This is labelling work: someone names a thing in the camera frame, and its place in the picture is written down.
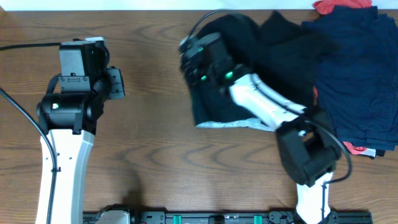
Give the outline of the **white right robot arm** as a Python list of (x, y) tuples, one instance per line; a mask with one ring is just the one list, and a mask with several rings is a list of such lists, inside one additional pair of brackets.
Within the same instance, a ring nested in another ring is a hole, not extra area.
[(282, 165), (297, 185), (298, 219), (330, 222), (329, 186), (344, 147), (331, 132), (326, 114), (284, 98), (258, 74), (234, 64), (219, 33), (201, 39), (188, 36), (179, 51), (187, 83), (200, 96), (211, 90), (226, 96), (275, 132)]

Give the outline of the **black shorts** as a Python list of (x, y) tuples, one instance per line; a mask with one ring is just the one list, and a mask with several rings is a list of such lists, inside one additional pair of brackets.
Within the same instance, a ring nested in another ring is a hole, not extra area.
[[(337, 49), (326, 36), (289, 22), (274, 11), (262, 25), (242, 14), (228, 14), (207, 23), (202, 38), (219, 32), (237, 63), (252, 66), (265, 83), (284, 97), (313, 105), (316, 69), (324, 56)], [(197, 128), (272, 128), (210, 85), (192, 87), (192, 111)]]

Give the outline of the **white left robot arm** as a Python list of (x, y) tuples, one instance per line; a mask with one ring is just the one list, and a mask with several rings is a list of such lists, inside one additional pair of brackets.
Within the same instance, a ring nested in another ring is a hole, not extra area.
[(125, 97), (120, 69), (110, 66), (103, 37), (62, 42), (61, 72), (37, 105), (44, 132), (36, 223), (83, 223), (88, 159), (108, 100)]

